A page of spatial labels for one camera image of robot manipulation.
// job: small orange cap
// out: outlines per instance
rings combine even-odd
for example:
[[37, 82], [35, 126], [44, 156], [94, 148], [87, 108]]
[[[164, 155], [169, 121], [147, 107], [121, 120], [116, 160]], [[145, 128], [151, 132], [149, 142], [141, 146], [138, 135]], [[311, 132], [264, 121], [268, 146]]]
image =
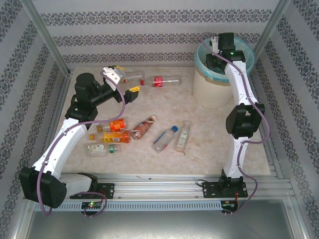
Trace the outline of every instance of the small orange cap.
[[97, 126], [96, 126], [96, 131], [97, 131], [97, 132], [103, 131], [102, 126], [101, 126], [101, 125], [97, 125]]

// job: brown bottle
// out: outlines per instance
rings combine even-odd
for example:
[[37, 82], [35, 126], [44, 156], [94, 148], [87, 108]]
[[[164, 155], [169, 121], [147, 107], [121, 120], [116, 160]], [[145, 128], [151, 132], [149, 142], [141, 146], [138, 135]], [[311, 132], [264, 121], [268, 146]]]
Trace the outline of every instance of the brown bottle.
[[140, 139], [156, 121], [155, 116], [150, 116], [146, 121], [140, 123], [131, 131], [131, 137], [135, 140]]

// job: beige floor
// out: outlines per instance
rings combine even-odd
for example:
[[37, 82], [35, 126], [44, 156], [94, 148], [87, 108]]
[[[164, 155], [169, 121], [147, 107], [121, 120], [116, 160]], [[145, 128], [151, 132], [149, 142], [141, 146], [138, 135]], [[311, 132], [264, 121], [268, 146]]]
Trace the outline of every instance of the beige floor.
[[[70, 100], [75, 93], [76, 77], [83, 72], [94, 74], [96, 80], [102, 82], [102, 68], [76, 68], [71, 80], [68, 95], [60, 118], [59, 128]], [[129, 129], [134, 128], [150, 115], [156, 115], [158, 120], [143, 136], [130, 144], [121, 144], [121, 153], [111, 154], [102, 158], [86, 158], [83, 144], [91, 142], [88, 134], [96, 130], [91, 126], [89, 132], [80, 139], [68, 158], [64, 173], [126, 173], [126, 174], [220, 174], [228, 157], [230, 135], [225, 129], [225, 120], [233, 109], [233, 100], [219, 110], [210, 110], [200, 106], [192, 96], [194, 68], [190, 67], [127, 67], [127, 71], [144, 70], [150, 75], [182, 75], [182, 85], [174, 87], [151, 88], [141, 87], [139, 97], [126, 105], [123, 117], [128, 122]], [[137, 83], [120, 84], [123, 92]], [[96, 120], [115, 117], [122, 104], [111, 99], [98, 106]], [[186, 154], [175, 152], [172, 148], [175, 139], [161, 153], [156, 153], [152, 142], [166, 128], [173, 125], [182, 126], [183, 121], [192, 122], [190, 140]], [[260, 139], [259, 133], [253, 137]], [[244, 171], [254, 175], [269, 175], [270, 170], [262, 145], [248, 146]]]

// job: striped wallpaper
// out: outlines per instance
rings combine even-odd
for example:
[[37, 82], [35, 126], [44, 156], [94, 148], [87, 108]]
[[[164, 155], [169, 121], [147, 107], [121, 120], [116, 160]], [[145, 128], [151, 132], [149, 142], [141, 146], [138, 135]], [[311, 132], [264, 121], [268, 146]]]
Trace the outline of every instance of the striped wallpaper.
[[232, 31], [252, 47], [278, 0], [35, 0], [69, 68], [192, 66], [201, 33]]
[[0, 239], [22, 200], [18, 174], [42, 154], [64, 76], [18, 0], [0, 3]]
[[293, 0], [252, 71], [271, 140], [311, 238], [319, 238], [319, 0]]

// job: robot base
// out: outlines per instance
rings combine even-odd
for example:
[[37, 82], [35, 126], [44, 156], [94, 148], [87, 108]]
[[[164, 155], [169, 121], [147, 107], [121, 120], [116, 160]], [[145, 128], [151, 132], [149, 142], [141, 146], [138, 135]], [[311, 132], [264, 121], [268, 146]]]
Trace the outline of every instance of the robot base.
[[[113, 199], [114, 183], [98, 183], [95, 192], [104, 194], [107, 199]], [[101, 199], [101, 196], [96, 194], [76, 194], [70, 196], [70, 199]]]
[[224, 170], [221, 172], [218, 182], [203, 182], [204, 198], [247, 198], [247, 187], [244, 178], [227, 178]]

